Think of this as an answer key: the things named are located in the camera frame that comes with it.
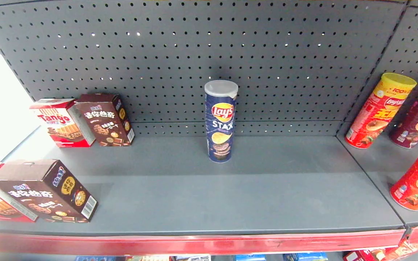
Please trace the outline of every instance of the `lay's stax can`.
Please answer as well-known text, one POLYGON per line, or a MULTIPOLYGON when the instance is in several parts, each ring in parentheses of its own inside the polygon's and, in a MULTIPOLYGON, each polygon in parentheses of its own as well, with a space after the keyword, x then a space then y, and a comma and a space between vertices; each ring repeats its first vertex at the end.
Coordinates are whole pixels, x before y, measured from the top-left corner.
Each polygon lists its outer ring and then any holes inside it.
POLYGON ((206 92, 206 133, 209 158, 217 163, 231 158, 238 85, 215 80, 204 85, 206 92))

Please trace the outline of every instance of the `brown box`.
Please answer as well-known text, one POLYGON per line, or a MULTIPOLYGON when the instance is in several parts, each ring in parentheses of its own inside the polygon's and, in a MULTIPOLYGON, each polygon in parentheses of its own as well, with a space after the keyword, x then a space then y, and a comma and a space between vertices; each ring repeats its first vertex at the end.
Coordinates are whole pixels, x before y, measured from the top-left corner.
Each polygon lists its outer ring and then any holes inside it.
POLYGON ((49 222, 86 223, 98 205, 60 160, 7 162, 0 190, 49 222))
POLYGON ((131 144, 135 134, 118 94, 82 94, 75 103, 99 145, 121 147, 131 144))

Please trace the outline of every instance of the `white lid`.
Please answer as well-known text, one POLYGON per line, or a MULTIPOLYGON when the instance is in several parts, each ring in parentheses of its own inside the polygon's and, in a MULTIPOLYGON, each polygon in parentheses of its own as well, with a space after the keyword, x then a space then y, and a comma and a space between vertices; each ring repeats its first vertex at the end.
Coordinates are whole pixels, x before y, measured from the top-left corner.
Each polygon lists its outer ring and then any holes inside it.
POLYGON ((215 97, 230 96, 231 98, 235 98, 238 92, 238 85, 231 81, 215 80, 205 84, 204 91, 215 97))

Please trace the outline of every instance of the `lay's logo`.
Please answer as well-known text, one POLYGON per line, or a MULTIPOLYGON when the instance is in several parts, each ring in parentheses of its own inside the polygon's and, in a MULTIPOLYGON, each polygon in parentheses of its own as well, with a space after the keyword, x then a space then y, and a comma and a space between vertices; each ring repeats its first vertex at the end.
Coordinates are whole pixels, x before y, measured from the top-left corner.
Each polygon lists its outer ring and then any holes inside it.
POLYGON ((390 97, 385 101, 385 108, 390 111, 395 111, 401 107, 401 105, 404 103, 407 95, 401 97, 402 99, 399 99, 399 97, 390 97))
POLYGON ((221 122, 229 122, 233 117, 234 108, 229 103, 217 103, 212 106, 212 115, 221 122))

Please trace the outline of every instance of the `yellow lid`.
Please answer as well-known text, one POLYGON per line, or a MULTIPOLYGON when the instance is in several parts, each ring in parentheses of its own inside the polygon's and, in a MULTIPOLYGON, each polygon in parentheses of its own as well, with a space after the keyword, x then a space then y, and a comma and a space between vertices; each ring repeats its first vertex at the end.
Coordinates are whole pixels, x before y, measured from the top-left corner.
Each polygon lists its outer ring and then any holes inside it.
POLYGON ((387 84, 410 89, 414 88, 415 85, 417 85, 417 82, 414 81, 412 78, 392 72, 382 74, 382 81, 387 84))

